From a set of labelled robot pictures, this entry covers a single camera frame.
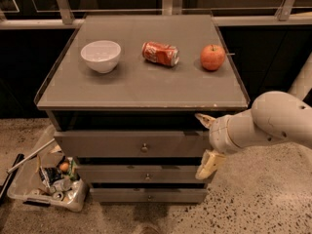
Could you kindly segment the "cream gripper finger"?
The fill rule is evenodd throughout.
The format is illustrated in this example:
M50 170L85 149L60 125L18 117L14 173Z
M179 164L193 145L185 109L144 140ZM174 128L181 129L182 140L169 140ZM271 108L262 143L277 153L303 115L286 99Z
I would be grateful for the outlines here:
M210 129L215 121L214 117L202 113L196 113L195 117L206 129Z
M203 180L211 176L225 161L226 156L215 150L206 150L201 164L197 169L195 178Z

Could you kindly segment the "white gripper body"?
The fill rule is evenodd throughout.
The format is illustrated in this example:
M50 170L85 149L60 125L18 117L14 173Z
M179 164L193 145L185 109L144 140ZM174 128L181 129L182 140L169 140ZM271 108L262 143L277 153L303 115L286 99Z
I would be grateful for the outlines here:
M229 135L228 121L229 115L216 118L209 131L209 141L211 147L223 154L234 154L241 150Z

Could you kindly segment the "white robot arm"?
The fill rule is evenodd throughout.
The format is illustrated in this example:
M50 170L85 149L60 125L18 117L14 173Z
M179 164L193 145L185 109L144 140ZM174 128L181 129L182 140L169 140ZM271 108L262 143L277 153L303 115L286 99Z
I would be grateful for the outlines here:
M312 107L291 94L266 92L252 107L235 115L214 118L196 113L195 117L209 130L211 150L203 154L195 177L208 178L225 156L251 146L295 142L312 148Z

